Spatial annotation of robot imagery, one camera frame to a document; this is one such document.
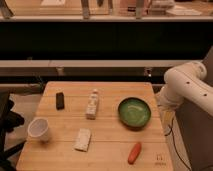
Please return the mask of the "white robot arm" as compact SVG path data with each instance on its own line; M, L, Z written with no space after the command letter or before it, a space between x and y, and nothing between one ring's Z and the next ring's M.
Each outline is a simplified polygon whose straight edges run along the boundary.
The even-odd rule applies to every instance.
M187 62L168 69L159 92L159 103L177 107L186 98L213 116L213 87L204 82L207 69L202 62Z

